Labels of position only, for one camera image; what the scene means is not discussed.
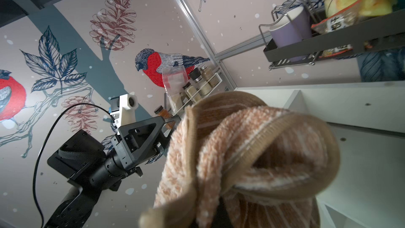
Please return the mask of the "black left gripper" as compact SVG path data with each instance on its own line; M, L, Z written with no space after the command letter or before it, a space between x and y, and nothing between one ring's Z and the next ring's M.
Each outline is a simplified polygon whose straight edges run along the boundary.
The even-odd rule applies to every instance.
M169 146L171 135L165 136L162 128L173 122L180 123L179 116L164 119L161 116L149 118L118 128L112 135L110 145L116 164L125 171L124 177L136 174L143 176L141 164L152 164L163 156Z

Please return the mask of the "pink striped fluffy cloth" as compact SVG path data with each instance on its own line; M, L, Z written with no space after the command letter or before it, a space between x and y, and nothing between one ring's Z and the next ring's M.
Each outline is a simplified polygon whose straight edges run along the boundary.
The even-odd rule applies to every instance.
M240 91L185 110L142 228L318 228L340 150L327 123Z

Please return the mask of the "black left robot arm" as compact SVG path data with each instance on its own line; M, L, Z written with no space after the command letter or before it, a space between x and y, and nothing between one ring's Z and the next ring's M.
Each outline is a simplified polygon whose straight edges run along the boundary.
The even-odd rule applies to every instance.
M180 117L157 116L121 126L112 137L109 153L84 130L74 134L47 160L72 188L45 227L83 227L102 191L117 191L123 179L143 175L140 164L151 164L164 154L171 136L165 135L162 128L172 122L179 124Z

